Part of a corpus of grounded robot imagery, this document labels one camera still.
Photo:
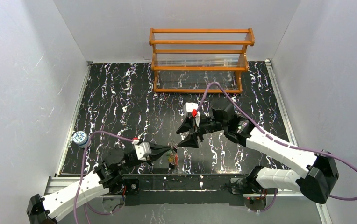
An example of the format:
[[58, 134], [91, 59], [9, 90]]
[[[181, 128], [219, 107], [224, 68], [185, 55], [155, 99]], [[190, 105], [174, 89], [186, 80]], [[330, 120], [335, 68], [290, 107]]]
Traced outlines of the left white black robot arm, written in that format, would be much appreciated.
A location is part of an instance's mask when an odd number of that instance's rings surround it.
[[126, 177], [124, 171], [144, 162], [152, 165], [168, 152], [177, 152], [177, 147], [137, 141], [127, 153], [111, 149], [99, 166], [78, 181], [45, 196], [32, 196], [26, 210], [30, 223], [56, 224], [79, 206], [106, 194], [118, 195], [124, 202], [140, 189], [139, 180]]

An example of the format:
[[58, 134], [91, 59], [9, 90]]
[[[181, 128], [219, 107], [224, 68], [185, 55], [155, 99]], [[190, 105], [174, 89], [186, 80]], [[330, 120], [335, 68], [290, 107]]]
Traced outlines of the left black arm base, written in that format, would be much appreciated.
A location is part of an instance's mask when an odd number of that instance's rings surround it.
[[138, 195], [140, 191], [140, 181], [137, 178], [123, 178], [109, 188], [113, 195]]

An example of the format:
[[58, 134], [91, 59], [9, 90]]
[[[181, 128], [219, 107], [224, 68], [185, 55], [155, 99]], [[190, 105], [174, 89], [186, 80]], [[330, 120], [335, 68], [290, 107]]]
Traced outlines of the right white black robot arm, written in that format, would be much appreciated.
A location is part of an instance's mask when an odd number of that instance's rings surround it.
[[185, 118], [176, 133], [188, 135], [179, 147], [198, 148], [205, 134], [222, 131], [231, 142], [270, 156], [289, 168], [272, 169], [258, 165], [244, 179], [229, 187], [237, 192], [286, 189], [300, 192], [315, 203], [327, 202], [339, 173], [334, 158], [326, 156], [326, 151], [312, 153], [293, 149], [293, 144], [255, 127], [249, 119], [235, 112], [231, 103], [213, 108], [211, 117], [197, 109], [196, 103], [183, 105]]

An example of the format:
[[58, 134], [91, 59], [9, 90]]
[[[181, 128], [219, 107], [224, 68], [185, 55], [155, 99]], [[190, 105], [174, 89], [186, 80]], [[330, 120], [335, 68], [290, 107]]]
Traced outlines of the metal keyring with red handle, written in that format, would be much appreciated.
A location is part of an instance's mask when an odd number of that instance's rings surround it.
[[168, 162], [169, 162], [169, 169], [174, 170], [178, 166], [178, 154], [177, 154], [177, 147], [175, 145], [171, 145], [171, 151], [167, 154]]

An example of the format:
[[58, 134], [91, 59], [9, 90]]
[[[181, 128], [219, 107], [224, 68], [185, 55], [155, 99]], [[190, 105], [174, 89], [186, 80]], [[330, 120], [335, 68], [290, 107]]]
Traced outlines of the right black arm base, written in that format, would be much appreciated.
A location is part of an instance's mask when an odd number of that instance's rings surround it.
[[233, 195], [242, 195], [247, 210], [257, 213], [268, 210], [278, 194], [278, 189], [258, 187], [248, 183], [245, 177], [231, 178], [229, 183], [220, 186], [220, 189], [227, 190]]

